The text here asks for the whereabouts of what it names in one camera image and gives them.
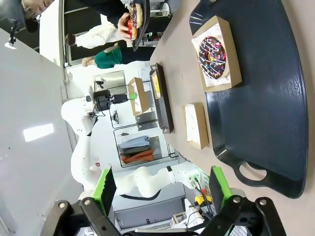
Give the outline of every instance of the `black serving tray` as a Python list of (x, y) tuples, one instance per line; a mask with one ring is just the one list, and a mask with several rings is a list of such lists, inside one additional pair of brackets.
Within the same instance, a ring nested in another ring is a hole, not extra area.
[[(308, 110), (284, 7), (280, 0), (201, 0), (190, 16), (192, 34), (215, 15), (230, 23), (242, 83), (206, 93), (214, 152), (242, 183), (298, 198), (306, 179)], [(266, 177), (243, 176), (244, 162), (266, 170)]]
[(133, 3), (140, 4), (142, 6), (143, 11), (143, 25), (139, 28), (136, 40), (132, 42), (132, 48), (133, 51), (135, 52), (138, 49), (141, 39), (150, 22), (150, 0), (134, 0)]
[[(164, 70), (163, 70), (163, 67), (158, 63), (151, 65), (150, 68), (151, 68), (150, 80), (151, 80), (154, 103), (157, 109), (158, 125), (160, 129), (163, 131), (163, 134), (170, 134), (174, 129), (174, 123), (173, 123), (171, 105), (169, 103), (169, 98), (168, 98)], [(157, 78), (158, 78), (160, 92), (161, 92), (161, 97), (158, 99), (156, 99), (155, 97), (154, 84), (153, 84), (153, 79), (152, 79), (152, 75), (155, 72), (157, 73)]]

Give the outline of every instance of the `beige table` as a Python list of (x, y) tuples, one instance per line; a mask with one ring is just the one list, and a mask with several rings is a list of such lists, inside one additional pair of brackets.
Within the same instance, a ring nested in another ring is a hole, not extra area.
[[(314, 137), (315, 137), (315, 21), (314, 0), (286, 0), (283, 2), (288, 14), (301, 57), (306, 83), (309, 107), (309, 163), (305, 191), (299, 199), (289, 199), (270, 188), (249, 187), (242, 184), (232, 168), (221, 163), (215, 157), (211, 144), (202, 151), (189, 146), (185, 141), (185, 125), (182, 106), (191, 102), (202, 102), (207, 109), (198, 71), (198, 62), (191, 43), (192, 34), (189, 16), (199, 0), (184, 0), (181, 8), (166, 29), (160, 43), (151, 57), (151, 64), (163, 65), (169, 99), (174, 120), (174, 132), (165, 135), (165, 139), (184, 157), (191, 160), (206, 173), (213, 165), (221, 166), (230, 187), (243, 189), (253, 201), (258, 197), (271, 198), (278, 210), (287, 235), (315, 235), (315, 185), (314, 185)], [(207, 118), (209, 140), (211, 142), (209, 119)], [(245, 168), (247, 176), (253, 179), (259, 174)]]

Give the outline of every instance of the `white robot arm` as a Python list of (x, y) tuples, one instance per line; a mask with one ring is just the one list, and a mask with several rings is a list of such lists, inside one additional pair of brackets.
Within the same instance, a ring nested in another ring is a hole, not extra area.
[(117, 187), (115, 195), (128, 194), (135, 187), (138, 187), (143, 197), (150, 198), (163, 187), (177, 182), (194, 189), (197, 186), (194, 178), (197, 178), (198, 182), (201, 183), (202, 172), (191, 162), (165, 167), (154, 176), (149, 173), (148, 167), (140, 167), (127, 176), (115, 178)]
[(61, 108), (62, 118), (79, 136), (71, 157), (71, 174), (76, 181), (83, 184), (85, 192), (95, 189), (101, 175), (100, 168), (92, 165), (90, 160), (90, 138), (96, 117), (87, 113), (86, 108), (91, 106), (88, 101), (92, 99), (87, 95), (82, 99), (69, 100)]
[[(84, 193), (80, 198), (91, 195), (101, 176), (100, 168), (90, 160), (90, 138), (96, 121), (94, 108), (93, 96), (87, 95), (65, 102), (61, 109), (62, 118), (79, 136), (71, 158), (71, 174), (76, 181), (83, 184)], [(188, 188), (195, 188), (195, 177), (202, 182), (201, 171), (190, 162), (163, 168), (154, 176), (149, 173), (147, 167), (140, 167), (125, 177), (115, 178), (116, 195), (128, 194), (138, 187), (143, 197), (150, 198), (163, 187), (176, 182), (182, 182)]]

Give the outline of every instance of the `woman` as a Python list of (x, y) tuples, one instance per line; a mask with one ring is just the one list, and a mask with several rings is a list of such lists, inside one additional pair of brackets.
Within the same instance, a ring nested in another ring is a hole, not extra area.
[(128, 64), (137, 60), (147, 61), (150, 60), (154, 49), (154, 47), (139, 47), (134, 52), (132, 48), (122, 48), (116, 43), (113, 47), (98, 53), (95, 58), (84, 58), (82, 65), (84, 67), (95, 65), (99, 69), (108, 69), (113, 68), (117, 64)]

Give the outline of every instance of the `cardboard box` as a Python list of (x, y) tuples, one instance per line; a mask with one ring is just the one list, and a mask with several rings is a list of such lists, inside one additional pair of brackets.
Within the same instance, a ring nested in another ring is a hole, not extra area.
[(187, 142), (199, 150), (204, 149), (209, 139), (203, 104), (187, 104), (183, 110)]
[(141, 115), (149, 109), (149, 102), (140, 78), (133, 78), (128, 84), (128, 93), (136, 93), (137, 98), (130, 100), (134, 116)]
[[(214, 46), (211, 45), (216, 42), (219, 43), (218, 47), (215, 44)], [(197, 52), (202, 87), (205, 92), (230, 89), (242, 81), (232, 33), (227, 21), (214, 16), (193, 35), (192, 43)], [(212, 53), (206, 55), (205, 51), (208, 48), (210, 51), (210, 47), (212, 48)], [(202, 55), (206, 55), (206, 57), (200, 59), (200, 52), (203, 52)]]

